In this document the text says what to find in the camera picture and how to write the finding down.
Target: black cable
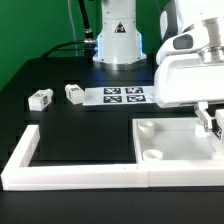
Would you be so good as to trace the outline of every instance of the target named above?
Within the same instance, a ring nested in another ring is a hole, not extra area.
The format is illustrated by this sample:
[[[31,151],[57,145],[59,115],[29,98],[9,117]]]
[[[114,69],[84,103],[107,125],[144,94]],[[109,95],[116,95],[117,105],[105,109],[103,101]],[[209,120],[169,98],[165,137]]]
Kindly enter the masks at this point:
[[[81,10],[82,19],[83,19],[83,23],[84,23],[84,27],[85,27],[85,37],[86,38],[94,38],[93,31],[89,24],[89,19],[88,19],[88,15],[86,12],[84,0],[78,0],[78,1],[79,1],[79,7]]]
[[[92,51],[94,50],[93,48],[72,48],[72,49],[58,49],[55,51]]]
[[[71,45],[75,45],[75,44],[83,44],[83,43],[84,43],[83,40],[78,40],[78,41],[67,42],[67,43],[64,43],[64,44],[59,44],[59,45],[53,47],[51,50],[44,53],[41,57],[42,58],[47,58],[52,52],[58,50],[59,48],[67,47],[67,46],[71,46]]]

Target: cable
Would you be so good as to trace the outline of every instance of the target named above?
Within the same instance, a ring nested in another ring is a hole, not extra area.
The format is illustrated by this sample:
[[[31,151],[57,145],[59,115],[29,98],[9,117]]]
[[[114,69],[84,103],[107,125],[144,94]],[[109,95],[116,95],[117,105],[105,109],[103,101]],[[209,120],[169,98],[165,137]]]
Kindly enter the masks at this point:
[[[92,51],[94,50],[93,48],[71,48],[71,49],[58,49],[54,51]]]
[[[67,46],[71,46],[71,45],[75,45],[75,44],[83,44],[83,43],[84,43],[83,40],[78,40],[78,41],[67,42],[67,43],[64,43],[64,44],[59,44],[59,45],[53,47],[51,50],[44,53],[41,56],[41,58],[47,58],[52,52],[57,51],[59,48],[67,47]]]
[[[74,20],[73,20],[71,0],[68,0],[68,12],[69,12],[69,18],[70,18],[70,21],[71,21],[71,25],[72,25],[73,38],[74,38],[74,41],[76,41],[77,36],[76,36],[75,23],[74,23]]]
[[[94,38],[93,31],[89,25],[89,19],[88,19],[88,15],[86,12],[84,0],[78,0],[78,2],[79,2],[79,7],[81,10],[82,19],[83,19],[83,23],[84,23],[84,27],[85,27],[85,36],[86,36],[86,38]]]

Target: circular hole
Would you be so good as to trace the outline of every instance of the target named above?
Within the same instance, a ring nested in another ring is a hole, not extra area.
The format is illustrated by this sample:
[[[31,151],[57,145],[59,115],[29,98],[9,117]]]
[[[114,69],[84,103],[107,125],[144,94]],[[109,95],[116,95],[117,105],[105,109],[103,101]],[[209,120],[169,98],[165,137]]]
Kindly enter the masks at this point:
[[[156,149],[149,149],[143,152],[143,160],[151,161],[151,160],[162,160],[163,153]]]

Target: label sticker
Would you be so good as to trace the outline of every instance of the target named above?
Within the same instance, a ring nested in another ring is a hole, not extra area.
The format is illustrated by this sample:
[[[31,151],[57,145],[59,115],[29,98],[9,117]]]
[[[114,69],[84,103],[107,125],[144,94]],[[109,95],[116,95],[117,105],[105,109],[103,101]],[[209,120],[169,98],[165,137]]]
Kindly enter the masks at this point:
[[[125,88],[127,94],[144,93],[142,87]]]
[[[34,96],[35,96],[35,97],[42,97],[42,96],[44,96],[44,94],[43,94],[43,93],[37,93],[37,94],[35,94]]]
[[[122,103],[121,96],[105,96],[104,103]]]
[[[222,138],[222,128],[220,128],[220,127],[217,125],[217,128],[216,128],[216,130],[214,131],[214,134],[215,134],[215,136],[216,136],[219,140],[221,140],[221,138]]]
[[[43,102],[44,102],[44,105],[48,104],[47,96],[45,96],[45,97],[43,98]]]
[[[146,102],[145,96],[144,95],[131,95],[127,96],[127,101],[129,103],[134,103],[134,102]]]
[[[77,87],[71,89],[71,91],[78,91],[78,90],[79,90],[79,88],[77,88]]]
[[[126,33],[126,30],[121,22],[118,24],[115,33]]]
[[[105,95],[121,94],[121,88],[104,88]]]

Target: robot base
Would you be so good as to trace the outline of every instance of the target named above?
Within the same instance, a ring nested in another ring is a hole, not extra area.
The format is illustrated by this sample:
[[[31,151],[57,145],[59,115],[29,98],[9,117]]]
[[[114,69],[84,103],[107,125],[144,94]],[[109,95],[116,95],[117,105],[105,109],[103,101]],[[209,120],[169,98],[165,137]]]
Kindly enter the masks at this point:
[[[107,64],[104,62],[96,62],[94,61],[94,65],[98,68],[108,69],[108,70],[114,70],[114,71],[124,71],[124,70],[132,70],[139,68],[146,64],[146,58],[140,59],[137,62],[134,62],[132,64]]]

